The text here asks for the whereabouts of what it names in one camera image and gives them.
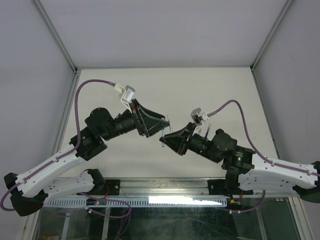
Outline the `white pen blue tip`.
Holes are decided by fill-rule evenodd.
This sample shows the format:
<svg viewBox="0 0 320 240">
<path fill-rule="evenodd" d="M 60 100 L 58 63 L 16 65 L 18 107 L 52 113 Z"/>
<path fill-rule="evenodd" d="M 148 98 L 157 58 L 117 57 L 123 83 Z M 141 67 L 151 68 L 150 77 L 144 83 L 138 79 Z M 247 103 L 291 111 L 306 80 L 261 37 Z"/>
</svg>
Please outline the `white pen blue tip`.
<svg viewBox="0 0 320 240">
<path fill-rule="evenodd" d="M 163 142 L 163 137 L 164 136 L 165 136 L 165 130 L 163 129 L 161 131 L 161 139 L 160 139 L 162 148 L 164 148 L 166 146 L 165 143 Z"/>
</svg>

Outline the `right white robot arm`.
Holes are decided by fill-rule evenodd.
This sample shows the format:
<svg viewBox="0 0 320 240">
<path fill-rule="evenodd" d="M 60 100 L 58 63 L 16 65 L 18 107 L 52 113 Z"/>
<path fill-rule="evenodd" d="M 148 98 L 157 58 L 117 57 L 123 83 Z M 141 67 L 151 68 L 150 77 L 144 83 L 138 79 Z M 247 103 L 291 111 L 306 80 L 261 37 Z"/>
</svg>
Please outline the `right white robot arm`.
<svg viewBox="0 0 320 240">
<path fill-rule="evenodd" d="M 310 203 L 320 202 L 320 163 L 296 164 L 258 155 L 258 152 L 238 145 L 236 139 L 222 129 L 209 140 L 195 133 L 196 125 L 188 125 L 159 140 L 180 156 L 188 151 L 221 164 L 224 180 L 208 186 L 215 194 L 232 195 L 254 192 L 279 192 L 299 196 Z"/>
</svg>

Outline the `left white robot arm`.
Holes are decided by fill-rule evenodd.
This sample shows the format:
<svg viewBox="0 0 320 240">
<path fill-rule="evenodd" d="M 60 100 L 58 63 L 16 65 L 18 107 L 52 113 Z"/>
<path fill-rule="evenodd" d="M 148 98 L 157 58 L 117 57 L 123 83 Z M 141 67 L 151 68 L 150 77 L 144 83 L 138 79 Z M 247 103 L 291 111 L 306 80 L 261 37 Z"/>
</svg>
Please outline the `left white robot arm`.
<svg viewBox="0 0 320 240">
<path fill-rule="evenodd" d="M 49 159 L 24 173 L 10 172 L 4 177 L 8 189 L 4 196 L 10 198 L 12 207 L 1 205 L 2 210 L 25 217 L 65 196 L 102 193 L 105 179 L 98 169 L 89 169 L 76 177 L 58 178 L 106 150 L 106 141 L 133 130 L 149 138 L 170 125 L 164 115 L 143 107 L 136 99 L 131 101 L 129 109 L 116 117 L 106 108 L 98 107 L 85 119 L 85 124 L 69 144 Z"/>
</svg>

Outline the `white pen clear cap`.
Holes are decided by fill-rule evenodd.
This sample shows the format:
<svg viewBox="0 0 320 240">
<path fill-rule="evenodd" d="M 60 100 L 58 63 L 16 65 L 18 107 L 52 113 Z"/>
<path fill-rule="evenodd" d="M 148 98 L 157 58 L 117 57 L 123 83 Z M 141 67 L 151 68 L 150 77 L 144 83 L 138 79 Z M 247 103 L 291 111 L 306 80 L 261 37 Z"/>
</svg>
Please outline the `white pen clear cap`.
<svg viewBox="0 0 320 240">
<path fill-rule="evenodd" d="M 169 118 L 169 115 L 167 115 L 167 121 L 169 122 L 169 133 L 173 133 L 173 127 L 171 125 L 171 121 L 170 121 L 170 118 Z"/>
</svg>

